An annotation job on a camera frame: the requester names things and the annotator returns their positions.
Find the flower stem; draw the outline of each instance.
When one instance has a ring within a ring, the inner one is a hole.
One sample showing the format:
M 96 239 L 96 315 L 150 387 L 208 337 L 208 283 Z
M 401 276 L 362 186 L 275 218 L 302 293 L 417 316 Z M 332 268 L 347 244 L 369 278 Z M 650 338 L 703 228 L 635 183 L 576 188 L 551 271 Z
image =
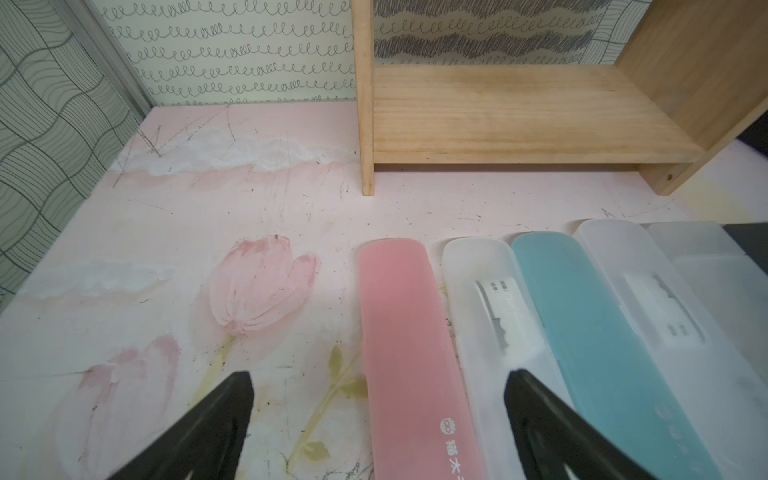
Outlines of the flower stem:
M 295 469 L 296 460 L 299 456 L 299 453 L 301 453 L 301 449 L 310 439 L 313 432 L 315 431 L 315 428 L 317 427 L 317 424 L 326 414 L 326 411 L 331 406 L 331 402 L 334 398 L 336 398 L 336 394 L 339 393 L 339 386 L 343 385 L 344 380 L 346 379 L 345 377 L 347 373 L 349 373 L 349 369 L 352 368 L 359 357 L 359 353 L 355 355 L 354 358 L 352 358 L 352 360 L 347 364 L 347 366 L 344 367 L 344 369 L 339 373 L 339 378 L 335 382 L 331 382 L 331 384 L 328 386 L 326 394 L 323 396 L 323 399 L 320 400 L 320 403 L 315 408 L 315 411 L 312 412 L 310 419 L 307 420 L 301 435 L 299 435 L 299 438 L 296 440 L 296 444 L 293 446 L 293 451 L 290 453 L 290 457 L 288 457 L 288 462 L 286 462 L 286 473 L 292 473 Z
M 192 402 L 189 406 L 190 409 L 197 405 L 198 402 L 202 400 L 203 397 L 208 394 L 208 392 L 210 392 L 211 387 L 213 386 L 214 382 L 216 382 L 216 379 L 219 377 L 221 371 L 224 368 L 224 363 L 227 361 L 227 356 L 230 354 L 232 345 L 234 343 L 235 337 L 227 335 L 227 338 L 221 344 L 221 347 L 219 347 L 218 351 L 216 352 L 214 359 L 208 366 L 208 370 L 205 371 L 205 375 L 203 375 L 203 379 L 200 381 L 200 386 L 197 387 L 197 390 L 192 397 Z

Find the logo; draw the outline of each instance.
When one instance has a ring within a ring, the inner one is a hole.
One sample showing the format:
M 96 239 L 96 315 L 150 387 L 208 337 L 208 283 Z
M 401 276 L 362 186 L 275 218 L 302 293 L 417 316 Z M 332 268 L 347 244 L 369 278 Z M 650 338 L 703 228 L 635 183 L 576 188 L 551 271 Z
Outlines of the logo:
M 446 435 L 453 435 L 456 431 L 456 424 L 453 422 L 453 419 L 443 419 L 440 422 L 440 430 Z

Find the patterned wallpaper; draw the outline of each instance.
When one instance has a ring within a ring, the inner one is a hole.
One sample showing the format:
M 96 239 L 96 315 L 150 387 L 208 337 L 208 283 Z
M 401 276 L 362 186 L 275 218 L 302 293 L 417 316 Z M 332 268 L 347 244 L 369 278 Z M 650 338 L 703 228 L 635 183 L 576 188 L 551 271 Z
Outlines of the patterned wallpaper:
M 48 0 L 0 0 L 0 311 L 137 122 Z
M 349 0 L 92 0 L 160 105 L 355 97 Z M 377 0 L 380 63 L 612 64 L 650 0 Z

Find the green leaf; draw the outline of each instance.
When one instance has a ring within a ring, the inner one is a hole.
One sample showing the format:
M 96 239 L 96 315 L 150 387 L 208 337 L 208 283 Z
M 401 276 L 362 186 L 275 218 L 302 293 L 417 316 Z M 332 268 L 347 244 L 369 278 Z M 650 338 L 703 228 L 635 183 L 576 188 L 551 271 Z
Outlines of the green leaf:
M 331 350 L 331 358 L 328 359 L 328 370 L 331 372 L 331 381 L 335 382 L 339 379 L 339 372 L 341 372 L 341 365 L 344 363 L 344 357 L 341 354 L 341 349 L 338 346 L 334 346 Z
M 339 390 L 351 399 L 368 398 L 368 382 L 365 375 L 358 375 L 339 387 Z
M 322 462 L 331 458 L 331 454 L 322 442 L 307 442 L 301 452 L 313 462 Z

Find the tulip painting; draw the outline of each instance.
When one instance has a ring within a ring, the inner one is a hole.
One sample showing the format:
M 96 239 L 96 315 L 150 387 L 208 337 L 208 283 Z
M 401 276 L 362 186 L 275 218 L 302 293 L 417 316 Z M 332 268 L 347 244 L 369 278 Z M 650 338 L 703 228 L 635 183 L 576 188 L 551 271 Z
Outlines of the tulip painting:
M 242 240 L 210 276 L 207 298 L 216 324 L 227 333 L 194 394 L 190 407 L 210 391 L 236 339 L 298 314 L 312 294 L 320 261 L 313 253 L 293 258 L 290 240 L 280 235 Z
M 176 340 L 160 336 L 143 352 L 126 349 L 83 375 L 54 427 L 58 463 L 69 478 L 107 478 L 167 428 L 179 355 Z

